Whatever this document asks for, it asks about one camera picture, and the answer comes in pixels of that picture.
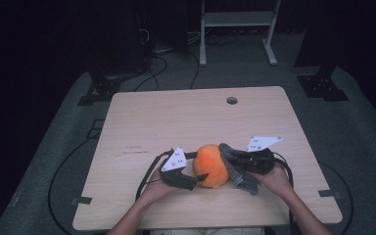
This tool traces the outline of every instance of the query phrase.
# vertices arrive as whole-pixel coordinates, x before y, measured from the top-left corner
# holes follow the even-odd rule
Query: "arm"
[[[271,172],[265,175],[250,174],[286,203],[303,234],[331,234],[293,190],[285,169],[281,165],[277,164]]]
[[[123,218],[109,231],[108,235],[136,233],[145,212],[149,206],[166,195],[179,190],[179,188],[171,187],[161,181],[161,175],[157,168],[151,175],[145,190],[139,199],[130,207]]]

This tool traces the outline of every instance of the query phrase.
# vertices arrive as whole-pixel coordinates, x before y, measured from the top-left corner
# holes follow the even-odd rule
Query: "cable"
[[[286,164],[288,163],[288,162],[286,162],[285,158],[283,158],[283,156],[281,156],[280,154],[278,154],[276,152],[272,152],[272,153],[279,156],[280,158],[282,158],[283,162],[285,162]]]
[[[148,30],[146,30],[146,29],[144,29],[144,28],[139,28],[139,32],[140,31],[144,31],[144,32],[146,32],[146,39],[145,39],[145,42],[141,42],[143,45],[145,45],[148,41],[149,41],[149,38],[151,37],[151,34],[149,33],[149,31]]]
[[[195,36],[193,36],[192,38],[188,38],[188,45],[200,40],[200,36],[201,36],[200,32],[188,32],[188,36],[190,34],[195,34]]]
[[[146,184],[155,183],[155,182],[158,182],[158,181],[160,181],[160,180],[162,180],[162,179],[161,179],[161,178],[159,178],[159,179],[155,179],[155,180],[152,180],[152,181],[146,182]]]
[[[222,46],[226,46],[228,44],[231,44],[231,43],[234,43],[237,41],[237,35],[234,34],[234,35],[231,35],[234,39],[229,39],[228,36],[220,36],[220,35],[211,35],[210,37],[207,37],[206,39],[206,43],[208,46],[212,46],[212,47],[222,47]]]
[[[156,90],[161,90],[160,83],[158,82],[157,76],[152,73],[151,67],[148,67],[148,72],[151,74],[151,76],[155,80],[155,83],[157,84],[157,89]]]
[[[163,156],[171,156],[172,155],[172,150],[163,152],[162,154],[158,155],[155,157],[154,161],[149,165],[148,171],[146,171],[145,176],[143,177],[142,181],[139,184],[139,187],[136,191],[136,197],[135,197],[135,202],[137,199],[140,197],[140,194],[142,193],[142,189],[145,187],[145,185],[148,182],[149,176],[151,176],[152,171],[154,170],[155,166],[157,163],[160,161],[161,157]]]
[[[50,188],[48,190],[48,194],[47,194],[47,205],[48,205],[48,210],[50,211],[50,214],[51,214],[51,217],[53,218],[54,222],[57,224],[57,226],[63,230],[63,232],[65,232],[66,234],[69,234],[71,235],[71,233],[68,232],[68,230],[63,227],[63,225],[61,225],[61,223],[59,222],[59,220],[55,217],[54,215],[54,212],[53,212],[53,209],[51,207],[51,192],[53,191],[53,184],[54,184],[54,181],[60,171],[60,169],[64,166],[64,164],[66,163],[66,161],[75,153],[75,151],[77,151],[79,148],[81,148],[83,145],[85,145],[88,141],[92,140],[92,139],[95,139],[96,137],[99,137],[100,136],[100,133],[97,133],[95,135],[92,135],[90,138],[86,138],[85,141],[83,141],[81,144],[79,144],[77,147],[75,147],[75,149],[73,149],[67,156],[66,158],[61,162],[61,164],[58,166],[56,172],[54,173],[53,175],[53,178],[51,179],[51,183],[50,183]]]
[[[330,170],[332,170],[341,179],[341,181],[344,183],[344,185],[345,185],[345,187],[346,187],[346,189],[348,191],[348,195],[349,195],[349,198],[350,198],[351,208],[350,208],[350,217],[348,218],[347,225],[344,227],[343,231],[341,232],[341,234],[344,235],[344,234],[347,233],[347,230],[350,228],[350,225],[353,222],[353,194],[351,193],[350,186],[345,181],[344,177],[340,173],[338,173],[338,171],[336,169],[334,169],[333,167],[331,167],[328,164],[325,164],[324,162],[322,162],[320,160],[318,160],[318,163],[320,165],[323,165],[323,166],[329,168]]]
[[[192,79],[191,85],[189,87],[189,89],[192,89],[192,87],[194,86],[194,82],[197,79],[198,72],[200,71],[200,62],[198,61],[198,58],[192,52],[189,52],[189,54],[191,54],[191,56],[194,57],[195,62],[197,63],[197,71],[195,72],[194,79]]]
[[[163,68],[162,70],[160,70],[160,71],[159,71],[158,73],[156,73],[156,74],[151,73],[152,76],[146,78],[146,79],[143,80],[141,83],[139,83],[139,85],[136,86],[136,88],[133,90],[133,92],[136,92],[137,89],[139,89],[139,87],[141,87],[145,82],[147,82],[148,80],[150,80],[150,79],[152,79],[152,78],[155,79],[155,81],[156,81],[156,83],[157,83],[157,88],[159,88],[159,83],[158,83],[158,80],[157,80],[156,76],[159,75],[159,74],[161,74],[161,73],[163,73],[163,72],[166,70],[166,68],[167,68],[167,61],[166,61],[165,59],[161,58],[161,57],[156,57],[156,59],[159,59],[159,60],[161,60],[161,61],[164,62],[164,68]]]

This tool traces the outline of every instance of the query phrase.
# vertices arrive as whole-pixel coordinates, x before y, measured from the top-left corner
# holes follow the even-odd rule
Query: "orange ball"
[[[217,188],[225,183],[228,178],[228,170],[221,159],[218,146],[214,144],[205,145],[198,149],[197,158],[192,162],[195,176],[208,173],[209,176],[201,182],[205,187]]]

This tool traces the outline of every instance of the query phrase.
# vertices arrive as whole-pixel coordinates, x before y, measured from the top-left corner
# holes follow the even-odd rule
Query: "black wire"
[[[283,158],[283,156],[281,156],[280,154],[278,154],[276,152],[272,152],[272,153],[279,156],[280,158],[282,158],[283,162],[285,162],[286,164],[288,163],[288,162],[286,162],[285,158]]]
[[[346,187],[346,189],[348,191],[348,195],[349,195],[349,198],[350,198],[350,205],[351,205],[351,208],[350,208],[350,217],[348,218],[347,225],[344,227],[343,231],[341,232],[341,234],[346,234],[347,230],[350,228],[350,225],[351,225],[351,223],[353,221],[353,194],[351,193],[350,186],[345,181],[344,177],[340,173],[338,173],[338,171],[336,169],[334,169],[332,166],[330,166],[328,164],[325,164],[322,161],[318,161],[318,163],[320,165],[326,166],[327,168],[329,168],[330,170],[332,170],[341,179],[341,181],[344,183],[344,185],[345,185],[345,187]]]
[[[223,47],[228,44],[234,43],[237,41],[236,35],[231,35],[234,39],[229,39],[227,36],[220,36],[220,35],[211,35],[210,37],[207,37],[206,43],[208,46],[212,47]]]
[[[170,151],[167,151],[167,152],[163,152],[162,154],[160,154],[160,155],[158,155],[158,156],[155,157],[154,161],[151,163],[151,165],[149,165],[148,171],[146,171],[145,176],[143,176],[143,179],[140,182],[139,187],[137,188],[135,202],[140,197],[140,194],[142,193],[142,189],[147,184],[148,178],[151,176],[152,171],[154,170],[154,168],[157,165],[157,163],[160,161],[161,157],[163,157],[165,155],[171,156],[172,153],[173,153],[173,151],[170,150]]]
[[[194,53],[189,52],[189,54],[191,54],[191,56],[194,57],[195,62],[196,62],[196,64],[197,64],[197,70],[196,70],[196,72],[195,72],[194,79],[192,79],[191,85],[190,85],[190,87],[189,87],[190,89],[192,89],[192,87],[194,86],[194,82],[195,82],[195,80],[197,79],[198,72],[200,71],[200,62],[198,61],[198,58],[197,58],[197,56],[194,55]]]
[[[152,78],[154,78],[156,80],[156,82],[157,82],[157,88],[159,88],[159,83],[158,83],[158,81],[156,79],[156,76],[159,75],[159,74],[161,74],[161,73],[163,73],[166,70],[166,68],[167,68],[167,61],[165,59],[161,58],[161,57],[157,57],[156,59],[162,60],[164,62],[164,68],[162,70],[160,70],[158,73],[152,74],[152,76],[146,78],[141,83],[139,83],[139,85],[137,85],[136,88],[133,90],[134,92],[137,91],[137,89],[139,89],[139,87],[141,87],[145,82],[147,82],[148,80],[150,80]]]
[[[155,180],[152,180],[152,181],[149,181],[149,182],[146,182],[145,184],[150,184],[150,183],[155,183],[155,182],[158,182],[158,181],[161,181],[162,179],[155,179]]]
[[[158,82],[157,76],[156,76],[155,74],[152,73],[151,68],[149,68],[149,73],[151,74],[151,76],[152,76],[153,79],[155,80],[155,83],[157,84],[157,90],[161,90],[161,88],[160,88],[160,83]]]
[[[61,164],[58,166],[56,172],[54,173],[53,175],[53,178],[51,179],[51,183],[50,183],[50,188],[48,190],[48,194],[47,194],[47,205],[48,205],[48,210],[50,211],[50,214],[51,214],[51,217],[53,218],[54,222],[57,224],[57,226],[63,230],[63,232],[65,232],[66,234],[69,234],[71,235],[71,233],[68,232],[68,230],[63,227],[63,225],[61,225],[61,223],[59,222],[59,220],[55,217],[54,215],[54,212],[53,212],[53,209],[51,207],[51,192],[53,191],[53,184],[54,184],[54,181],[60,171],[60,169],[64,166],[64,164],[66,163],[66,161],[75,153],[75,151],[77,151],[79,148],[81,148],[83,145],[85,145],[88,141],[94,139],[95,137],[98,137],[100,136],[100,133],[97,133],[95,135],[92,135],[91,137],[89,138],[86,138],[85,141],[83,141],[81,144],[79,144],[77,147],[75,147],[75,149],[73,149],[67,156],[66,158],[61,162]]]

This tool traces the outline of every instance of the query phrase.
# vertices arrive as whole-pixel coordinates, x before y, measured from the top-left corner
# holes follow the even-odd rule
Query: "table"
[[[251,136],[281,136],[270,149],[289,163],[295,189],[324,223],[341,221],[313,151],[281,87],[152,91],[114,96],[79,204],[73,227],[110,229],[126,213],[155,156],[181,146],[194,152],[227,143],[245,150]],[[191,160],[184,169],[192,175]],[[260,188],[257,196],[228,181],[216,189],[197,186],[153,204],[140,228],[239,227],[288,224],[288,209]]]
[[[202,0],[201,12],[201,42],[200,66],[207,65],[206,53],[206,27],[210,26],[257,26],[268,25],[267,37],[262,40],[268,61],[272,66],[277,66],[277,60],[271,49],[271,38],[276,26],[281,0],[275,0],[273,11],[260,12],[206,12],[205,0]]]

